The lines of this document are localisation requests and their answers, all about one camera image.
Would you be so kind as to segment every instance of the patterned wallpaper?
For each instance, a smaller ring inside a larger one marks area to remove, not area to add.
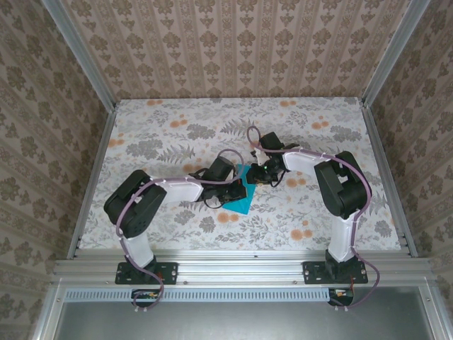
[[[409,0],[63,0],[124,98],[361,96]]]
[[[0,1],[0,339],[66,257],[106,112],[39,0]]]
[[[373,103],[421,256],[453,315],[453,1],[432,0]]]

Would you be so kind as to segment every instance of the teal fabric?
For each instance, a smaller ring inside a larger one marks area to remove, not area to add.
[[[238,165],[238,171],[241,170],[242,165]],[[246,180],[246,175],[248,170],[250,169],[249,165],[245,165],[241,179],[242,179],[242,184],[246,187],[247,189],[247,197],[243,198],[241,200],[237,200],[235,202],[230,202],[230,203],[225,203],[223,208],[227,210],[234,211],[235,213],[241,213],[244,215],[248,214],[248,211],[250,210],[250,206],[252,204],[253,200],[253,194],[255,193],[255,184],[248,184]]]

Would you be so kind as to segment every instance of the ventilated metal strip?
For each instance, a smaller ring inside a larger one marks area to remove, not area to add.
[[[65,302],[131,302],[131,288],[70,288]],[[166,288],[162,302],[323,302],[328,288]]]

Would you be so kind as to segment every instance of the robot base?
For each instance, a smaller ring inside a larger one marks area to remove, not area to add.
[[[306,285],[368,283],[365,264],[357,257],[338,263],[327,250],[325,261],[307,261],[302,268]]]
[[[161,278],[165,285],[175,285],[178,278],[178,263],[156,262],[153,268],[145,268]],[[120,262],[116,271],[115,284],[117,285],[158,285],[155,278],[138,271],[129,262]]]

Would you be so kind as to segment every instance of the floral tablecloth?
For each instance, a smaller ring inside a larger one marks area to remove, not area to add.
[[[118,248],[103,211],[109,195],[135,169],[154,178],[182,176],[209,166],[234,148],[253,162],[246,128],[274,131],[282,142],[337,154],[351,151],[373,190],[360,218],[358,249],[400,249],[365,122],[356,98],[213,98],[121,101],[88,221],[82,249]],[[237,162],[231,154],[231,160]],[[277,188],[259,186],[248,215],[203,203],[162,205],[148,229],[153,249],[325,249],[331,215],[315,178],[291,172]]]

